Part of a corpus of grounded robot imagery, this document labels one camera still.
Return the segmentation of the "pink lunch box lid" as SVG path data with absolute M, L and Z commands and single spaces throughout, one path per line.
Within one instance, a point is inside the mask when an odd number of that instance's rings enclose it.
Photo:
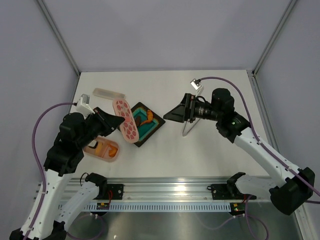
M 129 103 L 124 98 L 117 97 L 112 101 L 112 106 L 115 115 L 124 118 L 124 122 L 119 126 L 124 140 L 130 144 L 138 142 L 139 132 Z

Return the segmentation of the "metal food tongs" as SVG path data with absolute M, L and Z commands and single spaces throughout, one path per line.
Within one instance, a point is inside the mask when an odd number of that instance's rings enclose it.
M 200 87 L 198 90 L 196 90 L 195 96 L 198 97 L 202 94 L 203 87 Z M 194 122 L 185 122 L 182 129 L 182 136 L 186 137 L 188 133 L 199 123 L 200 119 L 195 120 Z

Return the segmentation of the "pink lunch box base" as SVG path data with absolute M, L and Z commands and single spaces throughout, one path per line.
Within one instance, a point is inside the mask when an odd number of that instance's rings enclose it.
M 97 141 L 97 142 L 101 142 L 101 143 L 103 143 L 103 147 L 102 147 L 102 149 L 101 149 L 101 152 L 100 152 L 100 154 L 99 155 L 96 155 L 95 154 L 95 148 L 90 148 L 90 147 L 88 147 L 88 145 L 92 142 L 90 142 L 84 149 L 83 149 L 83 151 L 84 151 L 84 153 L 86 154 L 86 155 L 88 155 L 88 156 L 91 156 L 91 157 L 94 157 L 94 158 L 97 158 L 97 159 L 99 159 L 99 160 L 102 160 L 102 161 L 105 161 L 105 162 L 108 162 L 108 163 L 112 163 L 112 162 L 114 162 L 116 159 L 117 159 L 117 157 L 118 157 L 118 155 L 119 155 L 119 152 L 120 152 L 120 146 L 118 145 L 118 143 L 116 143 L 115 141 L 112 141 L 112 140 L 109 140 L 109 139 L 107 139 L 107 138 L 105 138 L 105 137 L 101 137 L 101 136 L 98 136 L 97 138 L 95 138 L 93 141 Z M 109 144 L 110 145 L 113 145 L 113 146 L 115 146 L 115 147 L 117 147 L 118 148 L 118 152 L 117 152 L 117 154 L 115 155 L 115 157 L 113 157 L 113 158 L 111 158 L 111 157 L 109 157 L 109 155 L 108 155 L 108 152 L 109 152 Z

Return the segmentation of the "orange fried shrimp piece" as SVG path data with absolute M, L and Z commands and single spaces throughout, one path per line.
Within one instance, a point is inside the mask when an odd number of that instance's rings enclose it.
M 118 153 L 118 148 L 111 145 L 111 144 L 109 144 L 108 147 L 109 147 L 108 156 L 110 158 L 114 158 L 116 156 L 116 154 Z

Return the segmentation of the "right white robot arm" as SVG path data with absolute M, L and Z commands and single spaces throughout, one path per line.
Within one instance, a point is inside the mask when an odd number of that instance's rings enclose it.
M 235 111 L 234 102 L 226 88 L 213 90 L 210 102 L 185 93 L 180 104 L 163 117 L 178 123 L 192 123 L 196 119 L 215 121 L 218 132 L 249 154 L 271 178 L 263 180 L 239 172 L 229 179 L 228 195 L 239 198 L 248 194 L 268 199 L 281 213 L 291 215 L 315 192 L 315 173 L 285 159 L 261 139 L 252 124 Z

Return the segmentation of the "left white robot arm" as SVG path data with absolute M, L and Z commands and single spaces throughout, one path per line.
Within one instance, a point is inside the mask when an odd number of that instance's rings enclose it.
M 84 206 L 108 194 L 107 178 L 91 173 L 58 212 L 66 186 L 84 158 L 83 149 L 98 136 L 113 133 L 124 121 L 122 116 L 108 114 L 99 107 L 89 114 L 73 112 L 64 116 L 44 164 L 38 164 L 42 188 L 24 225 L 11 232 L 11 240 L 64 240 Z

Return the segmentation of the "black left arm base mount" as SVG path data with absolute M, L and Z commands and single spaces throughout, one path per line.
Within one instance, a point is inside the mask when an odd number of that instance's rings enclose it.
M 100 186 L 98 189 L 98 195 L 95 200 L 122 200 L 124 195 L 123 184 L 107 184 Z

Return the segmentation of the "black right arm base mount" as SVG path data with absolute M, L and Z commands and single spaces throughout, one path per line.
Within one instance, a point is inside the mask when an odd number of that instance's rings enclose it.
M 238 190 L 228 190 L 226 183 L 213 183 L 206 187 L 211 193 L 213 200 L 247 200 L 248 194 L 240 193 Z

